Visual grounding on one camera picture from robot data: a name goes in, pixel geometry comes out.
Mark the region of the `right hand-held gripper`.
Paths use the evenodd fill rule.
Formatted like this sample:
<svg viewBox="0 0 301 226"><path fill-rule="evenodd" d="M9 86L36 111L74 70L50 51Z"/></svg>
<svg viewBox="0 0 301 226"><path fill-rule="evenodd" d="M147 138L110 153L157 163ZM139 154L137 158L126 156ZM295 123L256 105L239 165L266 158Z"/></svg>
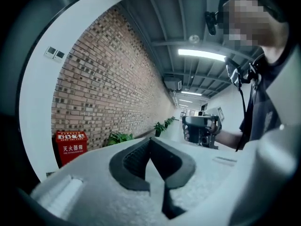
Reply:
<svg viewBox="0 0 301 226"><path fill-rule="evenodd" d="M199 146L218 149L215 146L215 134L211 130L212 124L217 128L217 133L222 129L224 115L221 107L211 108L201 113L198 116L183 116L182 123L186 126L189 142Z"/></svg>

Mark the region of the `person's right hand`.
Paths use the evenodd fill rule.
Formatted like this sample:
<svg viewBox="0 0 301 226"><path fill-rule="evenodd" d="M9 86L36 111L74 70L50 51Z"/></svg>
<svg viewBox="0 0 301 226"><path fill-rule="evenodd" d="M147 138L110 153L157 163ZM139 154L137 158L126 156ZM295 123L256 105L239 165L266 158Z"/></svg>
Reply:
<svg viewBox="0 0 301 226"><path fill-rule="evenodd" d="M205 131L205 128L198 128L194 126L188 126L186 124L182 124L182 129L183 129L183 134L184 134L184 139L188 142L192 142L195 144L198 144L203 136L203 133ZM207 131L210 134L218 134L219 127L212 122Z"/></svg>

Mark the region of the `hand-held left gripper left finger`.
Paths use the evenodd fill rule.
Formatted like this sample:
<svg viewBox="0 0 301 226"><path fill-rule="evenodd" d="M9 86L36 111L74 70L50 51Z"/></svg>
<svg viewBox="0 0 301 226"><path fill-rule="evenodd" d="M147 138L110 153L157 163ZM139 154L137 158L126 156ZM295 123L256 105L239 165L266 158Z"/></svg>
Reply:
<svg viewBox="0 0 301 226"><path fill-rule="evenodd" d="M151 155L149 143L150 139L146 138L116 153L110 160L111 176L127 190L150 191L150 184L145 180Z"/></svg>

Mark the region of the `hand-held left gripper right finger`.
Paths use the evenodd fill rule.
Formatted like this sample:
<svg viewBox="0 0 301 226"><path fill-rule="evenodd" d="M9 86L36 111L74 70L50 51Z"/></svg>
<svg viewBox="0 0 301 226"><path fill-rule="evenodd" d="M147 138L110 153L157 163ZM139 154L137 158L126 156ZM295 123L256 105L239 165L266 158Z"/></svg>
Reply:
<svg viewBox="0 0 301 226"><path fill-rule="evenodd" d="M185 186L196 170L191 156L154 137L150 139L150 159L168 190Z"/></svg>

